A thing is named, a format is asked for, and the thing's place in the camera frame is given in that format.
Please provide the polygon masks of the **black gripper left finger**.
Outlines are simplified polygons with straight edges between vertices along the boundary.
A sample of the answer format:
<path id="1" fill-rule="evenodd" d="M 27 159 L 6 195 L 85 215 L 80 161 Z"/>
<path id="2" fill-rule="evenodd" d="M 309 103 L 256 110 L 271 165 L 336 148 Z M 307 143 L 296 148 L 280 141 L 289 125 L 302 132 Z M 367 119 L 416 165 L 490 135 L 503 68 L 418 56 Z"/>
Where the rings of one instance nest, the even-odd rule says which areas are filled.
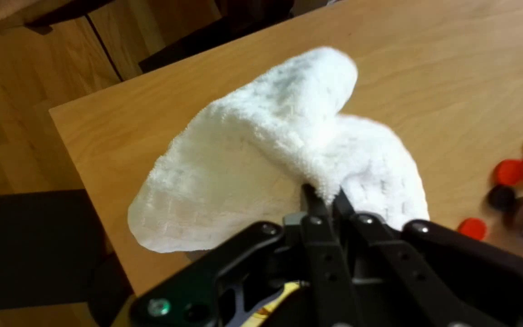
<path id="1" fill-rule="evenodd" d="M 334 210 L 303 185 L 302 243 L 318 327 L 360 327 L 358 297 L 340 243 Z"/>

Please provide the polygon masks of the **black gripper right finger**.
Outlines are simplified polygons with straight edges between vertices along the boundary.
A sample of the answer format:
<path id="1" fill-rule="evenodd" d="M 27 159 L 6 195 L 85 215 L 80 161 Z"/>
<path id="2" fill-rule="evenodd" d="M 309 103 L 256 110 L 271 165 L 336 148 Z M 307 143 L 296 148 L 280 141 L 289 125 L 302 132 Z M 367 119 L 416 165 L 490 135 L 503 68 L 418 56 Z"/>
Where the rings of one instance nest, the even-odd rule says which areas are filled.
<path id="1" fill-rule="evenodd" d="M 345 192 L 332 201 L 358 299 L 360 327 L 490 327 L 463 303 L 378 214 L 356 212 Z"/>

